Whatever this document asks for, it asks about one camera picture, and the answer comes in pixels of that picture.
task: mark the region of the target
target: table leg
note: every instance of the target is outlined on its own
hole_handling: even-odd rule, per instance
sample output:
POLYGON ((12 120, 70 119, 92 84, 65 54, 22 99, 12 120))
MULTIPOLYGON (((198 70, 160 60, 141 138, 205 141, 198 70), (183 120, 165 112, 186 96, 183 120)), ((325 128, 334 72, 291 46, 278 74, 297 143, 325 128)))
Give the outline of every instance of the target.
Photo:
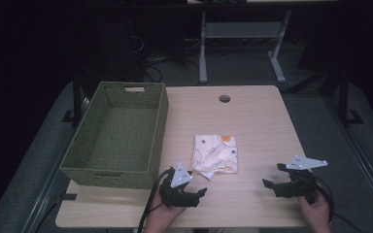
POLYGON ((201 22, 201 53, 199 54, 199 82, 206 83, 207 79, 207 62, 205 60, 205 12, 202 12, 201 22))
POLYGON ((286 78, 284 77, 283 71, 281 69, 280 63, 278 62, 278 52, 280 51, 281 44, 283 43, 284 36, 286 35, 288 21, 290 17, 291 10, 287 10, 284 15, 284 19, 281 23, 280 29, 278 31, 277 45, 275 48, 268 52, 269 60, 271 61, 272 68, 274 69, 275 76, 279 83, 285 83, 286 78))

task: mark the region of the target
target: round hole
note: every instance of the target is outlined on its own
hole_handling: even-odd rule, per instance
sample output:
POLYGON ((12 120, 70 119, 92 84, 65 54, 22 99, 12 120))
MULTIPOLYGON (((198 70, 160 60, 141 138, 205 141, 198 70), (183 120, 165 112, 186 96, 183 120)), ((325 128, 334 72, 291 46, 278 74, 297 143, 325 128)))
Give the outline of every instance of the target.
POLYGON ((231 101, 231 98, 227 95, 222 95, 222 96, 220 96, 220 101, 222 103, 228 103, 229 101, 231 101))

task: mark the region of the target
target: black object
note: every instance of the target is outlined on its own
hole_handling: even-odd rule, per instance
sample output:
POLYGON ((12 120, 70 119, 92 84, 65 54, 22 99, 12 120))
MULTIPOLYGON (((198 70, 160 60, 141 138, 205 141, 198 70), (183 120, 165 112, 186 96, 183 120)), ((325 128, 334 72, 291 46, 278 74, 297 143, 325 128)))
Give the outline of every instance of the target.
POLYGON ((327 67, 317 74, 306 79, 305 81, 298 83, 288 89, 280 90, 280 92, 295 93, 296 91, 322 78, 325 78, 320 88, 320 94, 322 97, 331 97, 337 86, 339 86, 338 116, 342 123, 346 127, 350 127, 350 124, 363 124, 364 122, 356 110, 350 110, 353 118, 347 118, 348 89, 350 78, 346 69, 341 69, 340 67, 335 66, 327 67))
POLYGON ((289 173, 290 183, 274 184, 262 179, 264 186, 274 190, 277 197, 305 196, 308 203, 314 204, 314 194, 317 182, 313 174, 308 170, 287 169, 286 164, 277 164, 278 170, 289 173))
POLYGON ((61 122, 72 122, 72 126, 76 126, 81 119, 82 110, 81 110, 81 87, 79 84, 79 77, 78 75, 72 81, 73 86, 73 94, 74 94, 74 111, 69 110, 65 113, 61 122))
POLYGON ((170 169, 165 170, 161 175, 159 175, 158 179, 156 179, 155 183, 153 184, 153 189, 151 190, 150 197, 148 198, 147 205, 145 206, 145 210, 142 213, 141 220, 139 221, 138 233, 142 232, 142 228, 144 226, 147 215, 155 209, 151 209, 151 203, 153 202, 153 197, 155 196, 156 190, 159 186, 159 182, 163 178, 163 176, 168 175, 168 177, 164 180, 161 188, 159 189, 159 194, 161 195, 162 204, 164 204, 167 208, 169 208, 170 206, 196 207, 199 204, 199 198, 205 195, 205 192, 207 191, 206 187, 199 190, 197 193, 184 192, 184 188, 187 186, 188 183, 184 183, 183 185, 174 188, 171 187, 171 181, 174 177, 174 174, 175 169, 171 167, 170 169))
POLYGON ((174 178, 175 169, 171 168, 168 177, 163 181, 162 186, 159 189, 162 203, 166 207, 197 207, 199 204, 199 198, 205 195, 208 188, 203 188, 197 193, 184 192, 184 188, 189 183, 184 183, 177 187, 171 187, 172 179, 174 178))

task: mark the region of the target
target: person's hand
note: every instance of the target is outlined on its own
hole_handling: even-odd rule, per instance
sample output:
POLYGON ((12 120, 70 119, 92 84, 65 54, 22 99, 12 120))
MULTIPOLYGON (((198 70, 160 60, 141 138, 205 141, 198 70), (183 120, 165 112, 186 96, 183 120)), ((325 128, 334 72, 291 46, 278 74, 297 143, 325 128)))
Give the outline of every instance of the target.
POLYGON ((305 196, 298 197, 302 215, 314 233, 330 233, 329 206, 325 198, 317 192, 315 203, 310 205, 305 196))
POLYGON ((187 207, 170 207, 167 208, 162 204, 159 195, 159 188, 153 197, 151 211, 147 216, 144 233, 162 233, 164 232, 187 207))

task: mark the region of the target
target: crumpled towel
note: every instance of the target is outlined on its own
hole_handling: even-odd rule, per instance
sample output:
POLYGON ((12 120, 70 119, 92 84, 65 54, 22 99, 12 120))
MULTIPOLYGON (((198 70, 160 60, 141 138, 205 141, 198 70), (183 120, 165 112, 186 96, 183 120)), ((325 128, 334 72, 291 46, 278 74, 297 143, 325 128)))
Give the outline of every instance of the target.
POLYGON ((238 173, 235 137, 195 135, 192 168, 210 181, 215 173, 238 173))

